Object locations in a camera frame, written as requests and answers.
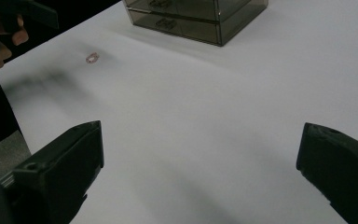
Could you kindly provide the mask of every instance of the table surface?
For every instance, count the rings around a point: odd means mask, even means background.
[[[0,82],[32,152],[101,121],[74,224],[345,223],[296,157],[305,122],[358,140],[358,1],[270,0],[223,47],[133,26],[119,2]]]

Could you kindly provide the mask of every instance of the drawer organizer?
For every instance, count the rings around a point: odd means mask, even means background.
[[[269,0],[122,0],[133,25],[224,46]]]

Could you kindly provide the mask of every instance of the white table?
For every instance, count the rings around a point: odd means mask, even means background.
[[[33,152],[102,122],[74,224],[345,223],[296,156],[305,122],[358,140],[358,1],[270,0],[222,48],[132,26],[120,2],[0,82]]]

